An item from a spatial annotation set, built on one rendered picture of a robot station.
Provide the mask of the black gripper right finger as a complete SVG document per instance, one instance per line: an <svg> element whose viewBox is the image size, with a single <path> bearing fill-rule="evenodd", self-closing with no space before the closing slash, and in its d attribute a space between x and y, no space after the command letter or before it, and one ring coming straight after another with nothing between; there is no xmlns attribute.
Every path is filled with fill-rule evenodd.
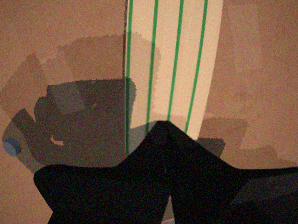
<svg viewBox="0 0 298 224"><path fill-rule="evenodd" d="M223 224L245 202L298 192L298 167L234 168L170 121L164 124L176 224Z"/></svg>

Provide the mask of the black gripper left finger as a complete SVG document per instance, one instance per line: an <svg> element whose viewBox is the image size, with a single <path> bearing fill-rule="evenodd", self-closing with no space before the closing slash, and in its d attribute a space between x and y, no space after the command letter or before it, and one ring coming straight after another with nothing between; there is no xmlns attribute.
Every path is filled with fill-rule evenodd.
<svg viewBox="0 0 298 224"><path fill-rule="evenodd" d="M157 120L142 143L120 165L109 168L47 165L33 175L33 183L52 212L60 208L161 224L173 189L172 177L165 171L165 151L165 124Z"/></svg>

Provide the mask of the cream striped strip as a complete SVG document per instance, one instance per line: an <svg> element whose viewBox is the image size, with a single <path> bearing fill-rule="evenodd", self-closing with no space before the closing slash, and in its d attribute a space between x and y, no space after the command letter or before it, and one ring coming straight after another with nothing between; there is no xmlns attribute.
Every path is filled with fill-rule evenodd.
<svg viewBox="0 0 298 224"><path fill-rule="evenodd" d="M222 0L128 0L125 153L157 120L198 140L208 99Z"/></svg>

